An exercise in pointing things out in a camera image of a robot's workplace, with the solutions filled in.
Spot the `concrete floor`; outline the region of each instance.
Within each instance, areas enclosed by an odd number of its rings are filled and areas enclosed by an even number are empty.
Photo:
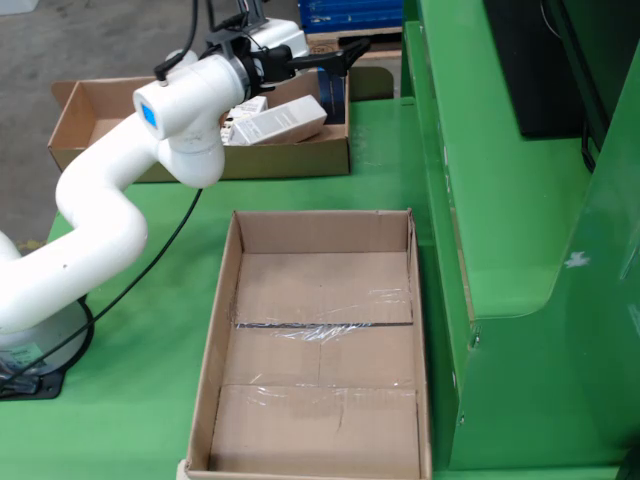
[[[0,231],[23,253],[44,243],[56,212],[60,172],[47,142],[60,108],[51,83],[151,75],[183,46],[190,3],[41,0],[32,13],[0,17]],[[216,18],[237,13],[236,5],[216,0]],[[201,7],[197,52],[207,30]],[[268,16],[299,22],[297,0],[272,0],[264,8]]]

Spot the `white product box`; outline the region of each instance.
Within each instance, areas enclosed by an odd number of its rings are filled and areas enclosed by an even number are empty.
[[[242,118],[248,118],[260,112],[264,112],[267,108],[267,97],[257,96],[229,110],[227,118],[222,124],[222,127],[220,127],[222,144],[229,144],[229,135],[231,133],[231,128],[233,127],[234,122]]]
[[[319,133],[326,118],[318,101],[307,95],[235,122],[229,145],[301,142]]]

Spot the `cardboard tray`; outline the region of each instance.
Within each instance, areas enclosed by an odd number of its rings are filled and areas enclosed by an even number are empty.
[[[430,479],[419,278],[410,212],[236,212],[179,475]]]
[[[308,72],[264,95],[269,107],[305,95],[320,99],[317,72]],[[49,151],[60,170],[124,118],[134,113],[133,92],[153,81],[152,77],[57,82],[51,87],[63,108]],[[349,88],[345,88],[345,123],[325,125],[314,137],[297,144],[226,146],[223,179],[284,178],[345,175],[349,161]],[[175,181],[159,163],[139,182]]]

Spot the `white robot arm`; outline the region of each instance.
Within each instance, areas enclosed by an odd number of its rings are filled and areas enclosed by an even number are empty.
[[[68,320],[77,317],[69,310],[76,300],[140,255],[146,221],[122,192],[154,162],[185,185],[216,183],[224,170],[218,124],[224,112],[311,66],[344,75],[368,48],[307,56],[304,33],[295,23],[264,18],[250,38],[223,29],[208,40],[210,56],[138,89],[136,112],[63,172],[56,202],[72,232],[24,257],[0,232],[0,352],[33,342],[41,352],[55,346],[79,326]],[[60,367],[81,340],[29,373]],[[0,355],[3,366],[14,371],[21,365],[7,365]]]

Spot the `black monitor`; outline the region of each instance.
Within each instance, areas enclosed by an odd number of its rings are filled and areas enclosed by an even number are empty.
[[[640,0],[484,0],[522,135],[601,148],[640,39]]]
[[[640,1],[548,1],[601,148],[640,40]]]

